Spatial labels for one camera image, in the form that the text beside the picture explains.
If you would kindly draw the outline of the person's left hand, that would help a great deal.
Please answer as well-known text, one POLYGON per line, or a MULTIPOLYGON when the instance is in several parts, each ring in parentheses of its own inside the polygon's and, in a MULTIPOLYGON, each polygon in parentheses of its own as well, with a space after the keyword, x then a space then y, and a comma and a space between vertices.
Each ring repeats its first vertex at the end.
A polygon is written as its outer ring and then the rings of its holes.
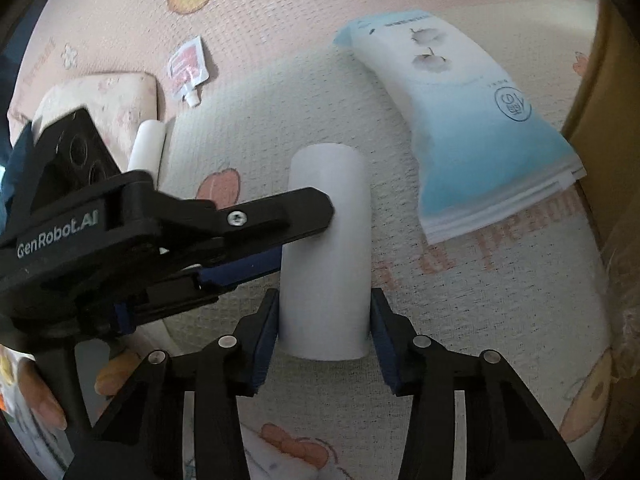
MULTIPOLYGON (((140 358, 131 350, 120 352, 99 371, 94 390, 100 396, 114 396, 119 392, 132 372, 140 364, 140 358)), ((61 405, 50 388, 38 375, 35 362, 22 359, 17 367, 17 385, 25 403, 49 427, 65 430, 67 422, 61 405)))

